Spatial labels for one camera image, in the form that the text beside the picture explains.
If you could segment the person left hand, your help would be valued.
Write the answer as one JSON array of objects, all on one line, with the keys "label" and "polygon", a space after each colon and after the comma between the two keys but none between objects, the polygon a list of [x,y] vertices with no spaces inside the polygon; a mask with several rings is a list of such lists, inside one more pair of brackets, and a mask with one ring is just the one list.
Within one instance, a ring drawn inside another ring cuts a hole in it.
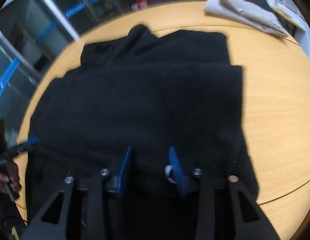
[{"label": "person left hand", "polygon": [[0,192],[7,194],[8,192],[5,188],[5,184],[9,184],[11,188],[17,193],[19,193],[20,189],[22,188],[20,184],[20,176],[18,174],[18,165],[16,163],[11,163],[10,167],[8,168],[8,175],[0,172]]}]

